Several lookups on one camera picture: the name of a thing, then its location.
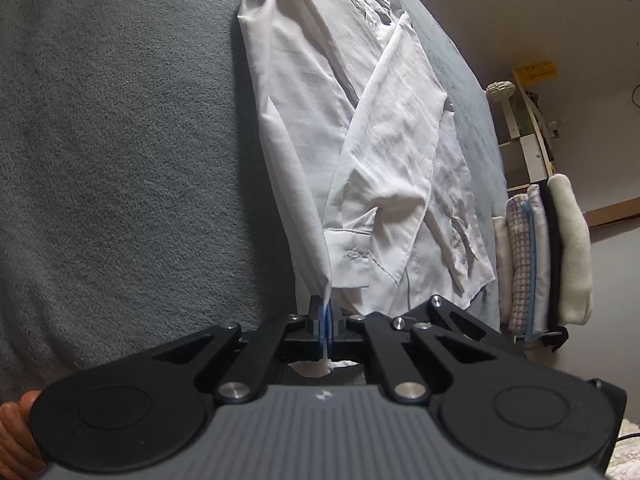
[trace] cable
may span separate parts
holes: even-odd
[[[626,440],[628,438],[635,438],[637,436],[640,436],[640,433],[629,433],[628,435],[624,435],[624,436],[619,436],[616,439],[616,442],[621,442],[622,440]]]
[[[638,108],[640,108],[640,105],[636,103],[636,100],[634,99],[634,95],[636,95],[636,90],[638,90],[639,88],[640,88],[640,85],[636,86],[631,92],[631,102],[635,104]]]

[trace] black towel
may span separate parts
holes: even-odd
[[[540,186],[540,198],[542,205],[545,207],[546,223],[549,228],[549,245],[550,245],[550,284],[549,284],[549,311],[547,314],[547,323],[549,330],[558,328],[558,301],[560,298],[560,265],[562,262],[562,238],[560,237],[560,229],[558,227],[558,213],[556,206],[551,198],[551,193],[546,184],[546,180],[537,182]]]

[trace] folded cloth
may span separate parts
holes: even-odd
[[[529,206],[533,214],[533,227],[536,235],[536,291],[533,317],[533,333],[546,332],[546,318],[549,311],[549,287],[551,279],[551,259],[549,248],[549,228],[546,222],[545,207],[540,197],[540,186],[532,184],[527,189]]]
[[[506,207],[513,258],[513,297],[509,330],[515,335],[524,334],[531,288],[529,219],[522,209],[522,204],[526,200],[525,194],[514,195],[509,199]]]
[[[529,304],[527,306],[527,321],[525,323],[526,340],[531,340],[533,335],[533,317],[536,307],[536,230],[533,225],[533,211],[529,205],[529,200],[522,203],[522,210],[527,215],[529,222]]]
[[[548,186],[558,212],[558,227],[564,245],[558,323],[582,325],[589,320],[593,303],[589,227],[569,179],[563,174],[555,174],[548,180]]]
[[[504,216],[492,218],[495,235],[495,267],[498,273],[498,307],[500,323],[508,324],[511,318],[513,288],[513,257],[507,219]]]
[[[560,300],[560,267],[562,262],[562,238],[558,227],[558,213],[546,180],[539,182],[540,199],[545,207],[546,224],[549,232],[549,302],[546,313],[548,330],[558,328],[558,303]]]

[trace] black circular pad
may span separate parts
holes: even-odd
[[[478,458],[551,472],[594,460],[609,443],[613,410],[593,385],[517,357],[472,366],[444,394],[440,419]]]
[[[80,420],[100,430],[117,430],[132,426],[151,405],[151,397],[131,386],[98,386],[80,395],[76,413]]]
[[[546,430],[564,420],[569,404],[564,397],[546,388],[516,386],[495,397],[494,409],[502,420],[516,428]]]
[[[69,376],[40,395],[30,427],[43,457],[80,471],[125,472],[186,446],[206,420],[183,367],[122,360]]]

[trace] grey blanket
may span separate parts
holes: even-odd
[[[294,310],[239,1],[0,0],[0,400]],[[456,106],[494,258],[506,190],[488,105],[431,15],[402,2]],[[495,284],[471,309],[497,324]]]

